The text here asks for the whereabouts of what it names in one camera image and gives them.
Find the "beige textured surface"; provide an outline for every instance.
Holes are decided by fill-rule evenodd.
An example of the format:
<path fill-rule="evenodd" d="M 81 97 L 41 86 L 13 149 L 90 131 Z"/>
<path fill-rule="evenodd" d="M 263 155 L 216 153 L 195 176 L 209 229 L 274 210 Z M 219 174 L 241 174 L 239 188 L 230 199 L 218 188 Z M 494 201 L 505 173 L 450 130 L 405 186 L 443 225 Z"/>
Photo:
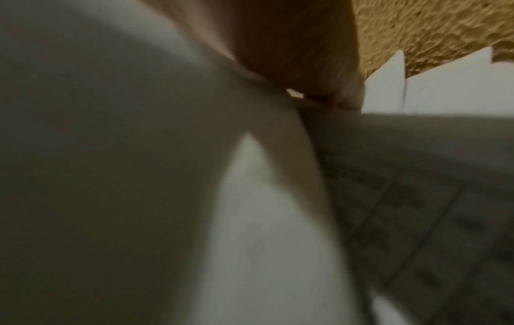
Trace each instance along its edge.
<path fill-rule="evenodd" d="M 353 1 L 366 76 L 398 49 L 407 76 L 492 44 L 495 60 L 514 60 L 514 0 Z"/>

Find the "textured wall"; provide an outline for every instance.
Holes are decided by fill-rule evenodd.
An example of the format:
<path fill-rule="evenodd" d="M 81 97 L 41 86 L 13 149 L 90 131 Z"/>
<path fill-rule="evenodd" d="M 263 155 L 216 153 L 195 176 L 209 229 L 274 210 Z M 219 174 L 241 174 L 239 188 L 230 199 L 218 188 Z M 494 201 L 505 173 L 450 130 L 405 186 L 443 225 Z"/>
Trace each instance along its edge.
<path fill-rule="evenodd" d="M 365 75 L 398 49 L 408 76 L 491 44 L 496 60 L 514 60 L 514 0 L 353 1 Z"/>

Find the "skin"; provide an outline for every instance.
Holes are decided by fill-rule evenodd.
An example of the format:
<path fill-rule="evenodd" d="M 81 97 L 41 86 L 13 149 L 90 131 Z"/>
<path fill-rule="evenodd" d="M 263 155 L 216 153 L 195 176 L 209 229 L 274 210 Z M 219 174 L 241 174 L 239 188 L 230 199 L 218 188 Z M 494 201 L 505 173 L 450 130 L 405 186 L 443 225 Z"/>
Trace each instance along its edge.
<path fill-rule="evenodd" d="M 329 107 L 364 100 L 349 0 L 145 0 L 219 53 Z"/>

